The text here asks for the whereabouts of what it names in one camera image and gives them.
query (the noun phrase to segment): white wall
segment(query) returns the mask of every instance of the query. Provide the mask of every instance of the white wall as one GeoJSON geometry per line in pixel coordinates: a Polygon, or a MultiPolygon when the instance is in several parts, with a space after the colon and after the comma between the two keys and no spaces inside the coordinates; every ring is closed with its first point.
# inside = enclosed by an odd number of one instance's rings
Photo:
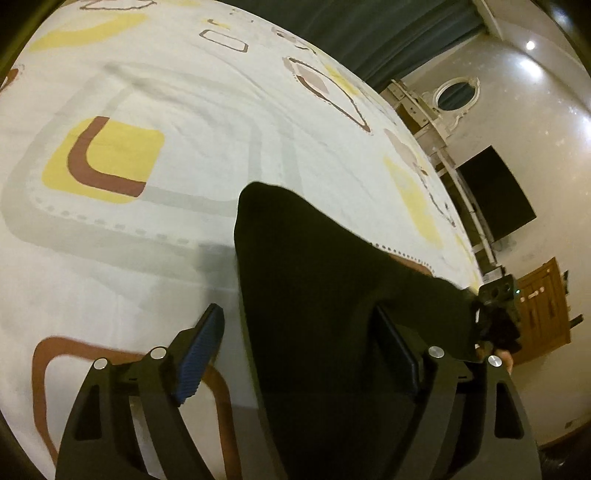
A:
{"type": "Polygon", "coordinates": [[[555,43],[573,57],[577,57],[573,47],[558,25],[531,0],[485,0],[497,20],[503,20],[536,32],[555,43]]]}
{"type": "Polygon", "coordinates": [[[578,57],[573,57],[553,41],[519,25],[500,19],[497,23],[502,29],[505,42],[518,50],[524,50],[530,40],[535,42],[535,49],[527,52],[528,55],[558,77],[588,109],[591,109],[591,78],[578,57]]]}
{"type": "Polygon", "coordinates": [[[520,277],[557,257],[561,270],[570,270],[570,316],[587,318],[570,345],[515,370],[536,438],[545,443],[591,414],[591,115],[554,76],[488,36],[409,87],[423,93],[458,76],[477,76],[482,91],[449,139],[449,153],[461,164],[492,145],[537,214],[497,245],[499,261],[520,277]]]}

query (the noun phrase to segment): bed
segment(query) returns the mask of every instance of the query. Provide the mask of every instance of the bed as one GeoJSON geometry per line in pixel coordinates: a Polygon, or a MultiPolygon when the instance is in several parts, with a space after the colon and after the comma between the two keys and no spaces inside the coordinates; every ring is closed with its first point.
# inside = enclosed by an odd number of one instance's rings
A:
{"type": "Polygon", "coordinates": [[[217,479],[277,478],[233,249],[252,181],[426,274],[482,282],[389,105],[314,45],[219,2],[66,2],[2,84],[0,145],[0,410],[47,478],[92,361],[168,345],[211,302],[226,333],[181,413],[217,479]]]}

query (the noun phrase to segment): bedsheet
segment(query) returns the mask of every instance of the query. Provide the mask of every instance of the bedsheet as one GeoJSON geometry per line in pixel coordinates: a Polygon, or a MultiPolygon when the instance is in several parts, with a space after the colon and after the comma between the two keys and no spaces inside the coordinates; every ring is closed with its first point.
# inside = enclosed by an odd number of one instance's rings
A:
{"type": "Polygon", "coordinates": [[[432,275],[481,282],[396,113],[289,32],[211,0],[84,0],[28,42],[0,90],[0,409],[46,477],[92,360],[167,345],[216,302],[222,346],[181,413],[216,479],[278,478],[232,240],[255,180],[432,275]]]}

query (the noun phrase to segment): wooden door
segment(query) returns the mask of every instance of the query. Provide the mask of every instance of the wooden door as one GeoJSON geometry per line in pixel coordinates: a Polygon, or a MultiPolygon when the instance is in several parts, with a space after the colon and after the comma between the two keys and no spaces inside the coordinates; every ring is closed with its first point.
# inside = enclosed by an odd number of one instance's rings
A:
{"type": "Polygon", "coordinates": [[[514,355],[522,364],[570,343],[566,296],[555,258],[517,281],[521,345],[514,355]]]}

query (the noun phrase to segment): hand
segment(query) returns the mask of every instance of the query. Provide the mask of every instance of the hand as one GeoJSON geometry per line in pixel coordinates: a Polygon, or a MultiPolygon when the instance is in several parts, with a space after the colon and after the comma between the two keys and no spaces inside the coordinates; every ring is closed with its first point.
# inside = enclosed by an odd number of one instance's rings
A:
{"type": "Polygon", "coordinates": [[[503,360],[503,363],[505,364],[505,367],[507,368],[509,375],[511,375],[513,373],[513,357],[511,356],[511,354],[507,350],[497,349],[495,350],[495,355],[499,357],[501,360],[503,360]]]}

